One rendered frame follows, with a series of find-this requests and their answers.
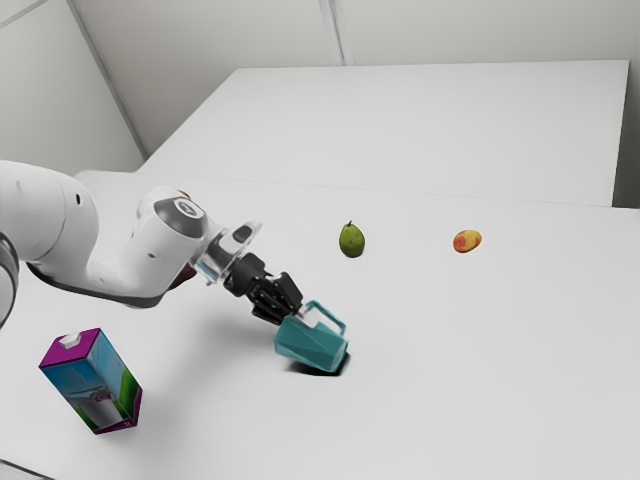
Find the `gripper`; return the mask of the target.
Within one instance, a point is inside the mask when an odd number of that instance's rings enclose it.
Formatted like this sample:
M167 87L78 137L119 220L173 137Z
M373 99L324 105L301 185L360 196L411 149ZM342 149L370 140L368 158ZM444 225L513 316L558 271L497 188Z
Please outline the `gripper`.
M292 316L309 328L319 324L319 317L303 301L303 294L289 276L282 272L274 277L265 262L253 253L237 260L223 282L235 297L247 297L253 304L252 314L268 323L280 326Z

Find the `teal faceted mug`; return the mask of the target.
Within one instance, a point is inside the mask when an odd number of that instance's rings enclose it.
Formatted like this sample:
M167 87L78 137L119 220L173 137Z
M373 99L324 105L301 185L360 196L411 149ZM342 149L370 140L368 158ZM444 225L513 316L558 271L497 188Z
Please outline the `teal faceted mug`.
M335 373L347 353L346 324L316 300L287 315L274 337L275 352L327 373Z

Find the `green pear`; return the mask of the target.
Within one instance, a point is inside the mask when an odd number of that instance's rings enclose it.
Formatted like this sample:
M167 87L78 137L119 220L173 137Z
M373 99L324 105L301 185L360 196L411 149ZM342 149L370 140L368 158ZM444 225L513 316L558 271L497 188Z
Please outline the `green pear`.
M363 232L352 221L342 227L338 242L341 252L348 258L361 256L366 244Z

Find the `red yellow apple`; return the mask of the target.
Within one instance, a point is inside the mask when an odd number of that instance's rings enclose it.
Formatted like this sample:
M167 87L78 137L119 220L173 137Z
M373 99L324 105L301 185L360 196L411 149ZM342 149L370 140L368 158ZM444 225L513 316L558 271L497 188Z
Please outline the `red yellow apple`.
M468 253L482 242L482 234L477 230L466 229L458 232L452 241L453 248L458 253Z

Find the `purple printed milk carton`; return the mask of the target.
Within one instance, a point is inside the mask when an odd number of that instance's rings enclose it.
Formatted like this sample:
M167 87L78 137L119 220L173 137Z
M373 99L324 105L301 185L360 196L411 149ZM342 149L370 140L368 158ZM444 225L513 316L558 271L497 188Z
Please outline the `purple printed milk carton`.
M39 369L94 434L138 424L143 390L101 329L55 338Z

